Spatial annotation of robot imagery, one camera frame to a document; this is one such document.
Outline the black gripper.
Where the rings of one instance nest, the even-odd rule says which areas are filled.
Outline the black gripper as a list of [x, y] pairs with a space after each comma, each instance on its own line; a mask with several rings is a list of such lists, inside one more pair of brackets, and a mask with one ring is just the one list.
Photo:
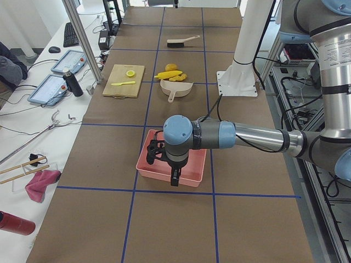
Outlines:
[[146, 161], [153, 164], [157, 159], [167, 162], [171, 169], [171, 186], [179, 186], [179, 179], [182, 167], [186, 166], [189, 158], [189, 150], [177, 152], [173, 146], [168, 145], [164, 140], [150, 140], [147, 146]]

